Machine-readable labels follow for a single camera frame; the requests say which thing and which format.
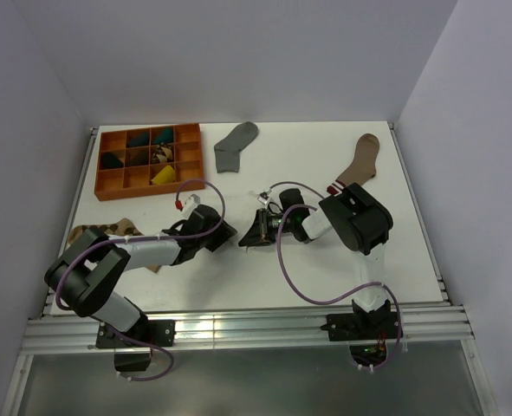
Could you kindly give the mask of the black sock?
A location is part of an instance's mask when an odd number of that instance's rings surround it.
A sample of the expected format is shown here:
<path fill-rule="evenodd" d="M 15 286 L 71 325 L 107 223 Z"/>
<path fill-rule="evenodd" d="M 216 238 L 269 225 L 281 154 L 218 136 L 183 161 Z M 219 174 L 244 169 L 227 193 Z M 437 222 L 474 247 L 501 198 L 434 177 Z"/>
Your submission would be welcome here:
<path fill-rule="evenodd" d="M 124 163 L 114 153 L 103 153 L 100 156 L 101 170 L 121 169 L 123 167 Z"/>

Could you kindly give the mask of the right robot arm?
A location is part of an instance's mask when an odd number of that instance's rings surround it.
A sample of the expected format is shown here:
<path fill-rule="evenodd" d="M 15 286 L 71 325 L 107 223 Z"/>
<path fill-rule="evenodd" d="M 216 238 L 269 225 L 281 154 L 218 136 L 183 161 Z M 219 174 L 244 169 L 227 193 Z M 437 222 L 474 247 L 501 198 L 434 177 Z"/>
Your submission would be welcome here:
<path fill-rule="evenodd" d="M 334 231 L 353 253 L 357 286 L 329 301 L 312 300 L 299 290 L 296 293 L 306 302 L 322 306 L 352 296 L 353 307 L 359 311 L 353 317 L 355 332 L 365 338 L 375 336 L 384 324 L 379 311 L 392 300 L 385 285 L 385 250 L 393 227 L 391 213 L 356 183 L 322 198 L 316 208 L 305 203 L 302 184 L 291 182 L 290 186 L 280 192 L 278 204 L 270 197 L 271 191 L 257 196 L 262 208 L 256 211 L 238 245 L 248 249 L 279 244 L 284 234 L 309 244 Z"/>

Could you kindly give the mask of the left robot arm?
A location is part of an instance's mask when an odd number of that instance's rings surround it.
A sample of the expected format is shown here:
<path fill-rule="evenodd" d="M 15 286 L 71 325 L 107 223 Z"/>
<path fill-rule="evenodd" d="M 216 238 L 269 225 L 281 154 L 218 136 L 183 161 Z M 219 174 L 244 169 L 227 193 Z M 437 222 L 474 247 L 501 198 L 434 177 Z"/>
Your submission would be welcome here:
<path fill-rule="evenodd" d="M 237 230 L 208 205 L 197 205 L 188 218 L 152 236 L 110 237 L 87 228 L 44 275 L 58 299 L 79 317 L 92 317 L 116 329 L 127 346 L 147 335 L 146 315 L 115 292 L 121 275 L 152 266 L 178 266 L 206 249 L 219 249 Z"/>

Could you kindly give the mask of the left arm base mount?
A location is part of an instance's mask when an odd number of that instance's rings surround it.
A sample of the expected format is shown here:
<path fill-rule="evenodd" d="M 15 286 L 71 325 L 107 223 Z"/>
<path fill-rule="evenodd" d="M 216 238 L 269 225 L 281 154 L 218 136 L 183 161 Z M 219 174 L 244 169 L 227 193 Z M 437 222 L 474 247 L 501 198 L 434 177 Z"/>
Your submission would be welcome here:
<path fill-rule="evenodd" d="M 131 381 L 156 380 L 174 367 L 175 359 L 168 348 L 174 343 L 175 329 L 174 320 L 141 318 L 126 332 L 101 323 L 94 345 L 99 350 L 114 350 L 113 367 L 119 376 Z M 165 355 L 167 364 L 159 374 L 145 375 L 155 363 L 156 353 Z"/>

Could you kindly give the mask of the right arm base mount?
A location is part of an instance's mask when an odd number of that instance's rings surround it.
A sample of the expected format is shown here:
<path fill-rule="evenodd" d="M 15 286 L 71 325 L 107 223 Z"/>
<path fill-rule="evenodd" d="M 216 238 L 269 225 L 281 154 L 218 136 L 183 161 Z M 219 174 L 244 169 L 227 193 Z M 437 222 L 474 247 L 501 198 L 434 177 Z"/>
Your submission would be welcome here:
<path fill-rule="evenodd" d="M 353 302 L 352 312 L 326 315 L 320 329 L 327 332 L 330 341 L 396 340 L 403 334 L 398 315 L 392 311 L 389 300 L 370 312 Z"/>

